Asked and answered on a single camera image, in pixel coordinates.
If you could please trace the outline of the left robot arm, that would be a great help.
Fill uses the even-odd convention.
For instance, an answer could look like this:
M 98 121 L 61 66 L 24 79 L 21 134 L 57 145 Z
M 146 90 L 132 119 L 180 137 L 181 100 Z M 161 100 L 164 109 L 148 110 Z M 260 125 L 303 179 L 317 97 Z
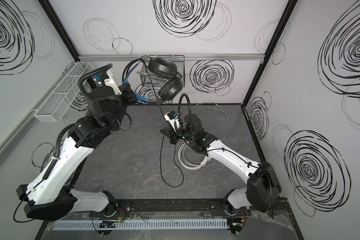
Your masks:
M 55 153 L 46 168 L 28 185 L 20 185 L 17 194 L 26 202 L 24 212 L 29 221 L 56 221 L 70 213 L 95 212 L 112 217 L 119 211 L 118 203 L 108 191 L 81 192 L 66 186 L 79 165 L 112 132 L 119 131 L 127 107 L 137 103 L 129 83 L 119 91 L 105 82 L 107 64 L 82 75 L 80 92 L 89 106 L 86 116 L 66 126 L 59 133 Z

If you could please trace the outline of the black blue gaming headset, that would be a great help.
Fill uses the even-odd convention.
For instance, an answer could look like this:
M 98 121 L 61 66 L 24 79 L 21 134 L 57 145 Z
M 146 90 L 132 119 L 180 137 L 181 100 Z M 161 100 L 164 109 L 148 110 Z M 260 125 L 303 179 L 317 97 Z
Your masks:
M 162 105 L 171 103 L 173 99 L 183 89 L 184 84 L 182 74 L 179 72 L 177 65 L 163 57 L 142 56 L 129 62 L 122 73 L 122 82 L 125 84 L 129 81 L 129 76 L 134 69 L 143 64 L 145 82 L 143 87 L 151 89 L 154 99 L 149 99 L 141 94 L 134 92 L 138 103 L 145 105 Z

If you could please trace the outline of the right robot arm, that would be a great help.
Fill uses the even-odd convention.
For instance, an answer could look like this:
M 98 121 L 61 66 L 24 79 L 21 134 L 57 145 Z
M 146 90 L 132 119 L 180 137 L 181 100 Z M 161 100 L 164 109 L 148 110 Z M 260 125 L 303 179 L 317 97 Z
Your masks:
M 282 187 L 274 168 L 268 163 L 250 160 L 226 146 L 220 139 L 204 130 L 201 119 L 192 113 L 187 104 L 188 114 L 181 116 L 181 105 L 177 111 L 163 115 L 168 126 L 161 129 L 164 137 L 172 145 L 178 141 L 184 143 L 178 149 L 175 162 L 177 167 L 188 170 L 199 170 L 209 161 L 216 160 L 223 164 L 244 181 L 246 187 L 233 189 L 224 198 L 223 207 L 228 215 L 253 207 L 266 213 L 272 212 L 274 202 L 280 195 Z

